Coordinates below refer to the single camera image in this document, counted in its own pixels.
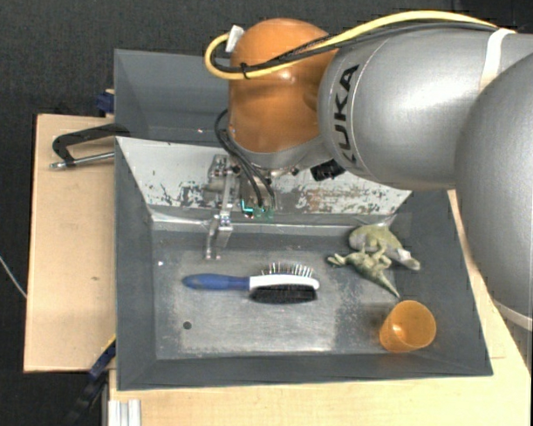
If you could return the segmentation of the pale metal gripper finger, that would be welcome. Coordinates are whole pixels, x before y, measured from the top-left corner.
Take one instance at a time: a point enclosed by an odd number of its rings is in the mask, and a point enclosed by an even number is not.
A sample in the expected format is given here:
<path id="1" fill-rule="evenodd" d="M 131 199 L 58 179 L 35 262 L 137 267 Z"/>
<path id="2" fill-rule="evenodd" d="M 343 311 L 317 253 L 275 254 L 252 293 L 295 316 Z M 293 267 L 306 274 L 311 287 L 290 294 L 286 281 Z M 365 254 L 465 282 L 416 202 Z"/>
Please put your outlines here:
<path id="1" fill-rule="evenodd" d="M 217 230 L 215 235 L 215 257 L 222 256 L 222 250 L 227 246 L 233 226 L 228 212 L 222 212 L 217 217 Z"/>
<path id="2" fill-rule="evenodd" d="M 213 216 L 210 220 L 208 233 L 205 237 L 204 259 L 214 260 L 217 257 L 216 238 L 219 229 L 219 217 Z"/>

